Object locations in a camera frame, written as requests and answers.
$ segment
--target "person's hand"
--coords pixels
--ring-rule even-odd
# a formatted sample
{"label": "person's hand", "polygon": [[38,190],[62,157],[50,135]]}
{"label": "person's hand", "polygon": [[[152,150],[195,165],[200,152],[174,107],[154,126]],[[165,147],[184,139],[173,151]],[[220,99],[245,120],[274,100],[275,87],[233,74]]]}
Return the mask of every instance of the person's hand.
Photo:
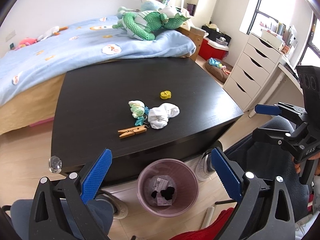
{"label": "person's hand", "polygon": [[[319,159],[320,158],[320,151],[316,154],[316,155],[313,155],[311,158],[309,158],[308,160],[316,160],[316,159]],[[297,173],[300,173],[301,171],[301,168],[300,168],[300,163],[298,164],[294,164],[294,168],[296,170]],[[320,160],[318,162],[318,166],[316,168],[316,171],[315,171],[315,175],[320,175]]]}

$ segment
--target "drawer handle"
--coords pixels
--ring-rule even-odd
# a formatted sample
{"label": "drawer handle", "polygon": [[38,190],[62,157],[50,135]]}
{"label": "drawer handle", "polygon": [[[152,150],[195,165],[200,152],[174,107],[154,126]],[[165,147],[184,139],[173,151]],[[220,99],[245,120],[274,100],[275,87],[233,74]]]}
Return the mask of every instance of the drawer handle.
{"label": "drawer handle", "polygon": [[238,84],[237,82],[236,82],[236,84],[237,84],[237,86],[238,86],[243,92],[245,92],[245,91],[243,90],[243,88],[239,86],[239,84]]}
{"label": "drawer handle", "polygon": [[244,71],[244,70],[242,70],[242,71],[244,72],[244,74],[245,74],[249,79],[254,80],[252,77],[249,76],[249,74],[248,74],[246,71]]}
{"label": "drawer handle", "polygon": [[259,39],[259,41],[260,41],[264,46],[266,46],[266,47],[268,47],[268,48],[272,48],[272,46],[269,45],[268,43],[266,43],[265,41],[260,40],[260,39]]}
{"label": "drawer handle", "polygon": [[254,48],[255,50],[256,50],[256,52],[258,53],[258,54],[260,54],[261,56],[263,56],[263,57],[267,57],[266,55],[264,55],[262,52],[260,52],[260,51],[258,51],[256,48]]}
{"label": "drawer handle", "polygon": [[258,62],[256,62],[254,59],[252,59],[252,58],[250,58],[251,59],[251,61],[253,62],[253,63],[255,63],[258,67],[262,67]]}

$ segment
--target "wooden clothespin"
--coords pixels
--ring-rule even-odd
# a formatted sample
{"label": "wooden clothespin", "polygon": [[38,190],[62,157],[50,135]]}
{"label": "wooden clothespin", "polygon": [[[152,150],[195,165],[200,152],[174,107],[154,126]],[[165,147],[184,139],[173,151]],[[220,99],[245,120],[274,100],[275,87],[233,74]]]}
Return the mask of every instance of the wooden clothespin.
{"label": "wooden clothespin", "polygon": [[118,133],[120,134],[119,138],[122,139],[122,138],[126,138],[129,136],[138,134],[138,133],[145,132],[145,131],[147,131],[146,126],[140,125],[140,126],[136,126],[136,127],[132,127],[132,128],[128,128],[128,129],[119,130]]}

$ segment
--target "red cooler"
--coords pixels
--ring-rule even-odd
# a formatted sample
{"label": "red cooler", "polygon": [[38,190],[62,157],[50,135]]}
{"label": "red cooler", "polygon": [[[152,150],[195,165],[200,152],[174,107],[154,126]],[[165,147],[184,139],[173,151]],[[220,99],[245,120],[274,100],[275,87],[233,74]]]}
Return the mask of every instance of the red cooler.
{"label": "red cooler", "polygon": [[224,46],[216,43],[215,41],[204,38],[199,50],[199,56],[205,60],[209,58],[217,58],[223,60],[227,56],[229,51],[228,46]]}

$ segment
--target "sleeve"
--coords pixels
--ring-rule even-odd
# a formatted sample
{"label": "sleeve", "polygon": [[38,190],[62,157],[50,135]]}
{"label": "sleeve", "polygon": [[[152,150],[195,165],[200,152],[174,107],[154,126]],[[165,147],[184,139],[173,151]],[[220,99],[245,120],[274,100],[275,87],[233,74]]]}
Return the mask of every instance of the sleeve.
{"label": "sleeve", "polygon": [[318,217],[320,213],[320,176],[314,176],[313,180],[314,185],[314,192],[315,196],[313,198],[312,208],[313,208],[313,215],[308,215],[303,219],[299,220],[295,224],[296,228],[296,238],[295,240],[300,240],[303,236],[308,232],[310,227],[313,225],[314,221]]}

